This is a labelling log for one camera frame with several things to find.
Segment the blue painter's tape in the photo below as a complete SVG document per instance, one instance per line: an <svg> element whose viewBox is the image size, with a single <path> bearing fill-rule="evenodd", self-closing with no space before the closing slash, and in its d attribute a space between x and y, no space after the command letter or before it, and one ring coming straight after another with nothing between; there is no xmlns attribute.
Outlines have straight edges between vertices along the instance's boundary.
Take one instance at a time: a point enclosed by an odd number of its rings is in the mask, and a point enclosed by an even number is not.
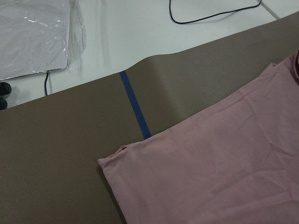
<svg viewBox="0 0 299 224"><path fill-rule="evenodd" d="M141 108L139 106L139 103L137 101L137 98L135 96L133 88L131 86L129 77L127 76L126 71L120 72L120 76L121 76L122 83L123 83L123 85L126 89L126 92L127 92L128 98L130 100L130 103L132 105L135 117L138 121L139 127L141 129L142 134L143 134L143 137L144 137L144 139L148 139L149 137L151 137L151 133L150 133L149 127L148 127L148 125L145 121L145 118L143 116L143 113L141 111Z"/></svg>

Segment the black cable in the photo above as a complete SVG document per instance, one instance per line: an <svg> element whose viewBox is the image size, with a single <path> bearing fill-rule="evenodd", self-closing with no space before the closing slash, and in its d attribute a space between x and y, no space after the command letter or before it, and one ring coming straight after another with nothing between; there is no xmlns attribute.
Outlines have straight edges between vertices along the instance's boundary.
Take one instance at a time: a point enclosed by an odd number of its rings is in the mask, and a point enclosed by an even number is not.
<svg viewBox="0 0 299 224"><path fill-rule="evenodd" d="M47 81L48 81L48 77L49 77L49 71L47 71L47 75L46 75L46 79L45 79L45 83L44 83L44 88L45 88L45 95L48 95L47 92Z"/></svg>
<svg viewBox="0 0 299 224"><path fill-rule="evenodd" d="M206 20L206 19L209 19L209 18L218 16L218 15L221 15L221 14L234 13L234 12L239 12L239 11L242 11L242 10L245 10L245 9L256 8L256 7L258 7L261 3L262 3L262 0L260 0L259 3L258 3L257 5L255 5L255 6L249 6L249 7L239 8L239 9L235 9L235 10L227 11L227 12L223 12L223 13L217 13L217 14L215 14L215 15L210 15L210 16L207 16L207 17L198 19L198 20L187 21L187 22L178 22L178 21L176 21L176 20L173 18L173 16L172 16L172 13L171 13L171 0L169 0L169 13L170 13L171 20L172 20L173 22L175 22L175 23L177 23L177 24L188 24L188 23L193 23L193 22L198 22L198 21Z"/></svg>

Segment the folded garment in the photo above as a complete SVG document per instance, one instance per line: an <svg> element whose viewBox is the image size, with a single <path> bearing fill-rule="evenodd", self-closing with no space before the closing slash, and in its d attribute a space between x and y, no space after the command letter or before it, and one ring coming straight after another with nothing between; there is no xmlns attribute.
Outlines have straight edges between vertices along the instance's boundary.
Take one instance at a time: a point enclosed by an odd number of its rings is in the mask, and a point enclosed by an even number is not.
<svg viewBox="0 0 299 224"><path fill-rule="evenodd" d="M298 54L99 164L128 224L299 223Z"/></svg>

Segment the black knob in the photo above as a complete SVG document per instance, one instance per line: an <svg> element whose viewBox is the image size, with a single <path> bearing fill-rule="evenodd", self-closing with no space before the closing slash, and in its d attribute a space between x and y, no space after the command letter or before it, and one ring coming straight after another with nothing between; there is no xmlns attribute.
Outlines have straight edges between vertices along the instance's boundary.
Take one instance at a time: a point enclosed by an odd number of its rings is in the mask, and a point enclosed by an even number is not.
<svg viewBox="0 0 299 224"><path fill-rule="evenodd" d="M11 86L8 83L0 83L0 96L5 96L11 93Z"/></svg>
<svg viewBox="0 0 299 224"><path fill-rule="evenodd" d="M7 101L3 98L0 98L0 110L5 110L7 108Z"/></svg>

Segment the clear plastic wrap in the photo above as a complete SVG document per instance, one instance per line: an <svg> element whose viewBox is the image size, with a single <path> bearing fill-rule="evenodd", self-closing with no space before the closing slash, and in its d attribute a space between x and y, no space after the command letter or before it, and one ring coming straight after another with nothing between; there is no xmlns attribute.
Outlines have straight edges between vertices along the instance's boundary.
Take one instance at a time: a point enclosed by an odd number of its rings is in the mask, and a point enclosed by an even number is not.
<svg viewBox="0 0 299 224"><path fill-rule="evenodd" d="M0 3L0 80L65 69L83 52L78 0Z"/></svg>

